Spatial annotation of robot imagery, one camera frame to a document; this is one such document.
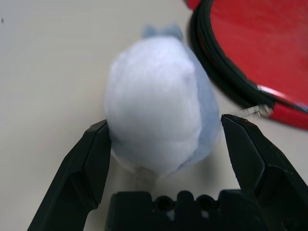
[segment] red object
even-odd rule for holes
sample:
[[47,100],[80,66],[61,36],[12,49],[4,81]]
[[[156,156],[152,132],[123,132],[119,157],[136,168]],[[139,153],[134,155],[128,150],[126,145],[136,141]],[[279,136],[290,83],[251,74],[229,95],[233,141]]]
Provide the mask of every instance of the red object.
[[201,0],[187,0],[187,5],[190,9],[194,10],[199,5]]
[[308,113],[300,112],[281,103],[275,103],[271,118],[298,128],[308,129]]
[[210,18],[247,79],[308,105],[307,0],[214,0]]

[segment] plush toy ear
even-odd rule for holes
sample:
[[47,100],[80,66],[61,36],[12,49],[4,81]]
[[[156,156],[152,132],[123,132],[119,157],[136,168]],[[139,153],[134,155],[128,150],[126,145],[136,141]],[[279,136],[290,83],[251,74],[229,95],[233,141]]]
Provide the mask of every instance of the plush toy ear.
[[150,38],[153,36],[173,36],[180,41],[183,39],[183,33],[177,24],[171,24],[162,30],[157,30],[153,26],[146,26],[143,29],[142,37]]

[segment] white plush toy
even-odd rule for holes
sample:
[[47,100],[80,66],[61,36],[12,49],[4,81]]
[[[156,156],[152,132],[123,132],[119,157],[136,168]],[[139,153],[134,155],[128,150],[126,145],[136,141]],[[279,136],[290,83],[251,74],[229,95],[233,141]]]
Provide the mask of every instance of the white plush toy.
[[208,76],[177,25],[148,27],[113,62],[105,97],[113,156],[149,184],[206,158],[219,131]]

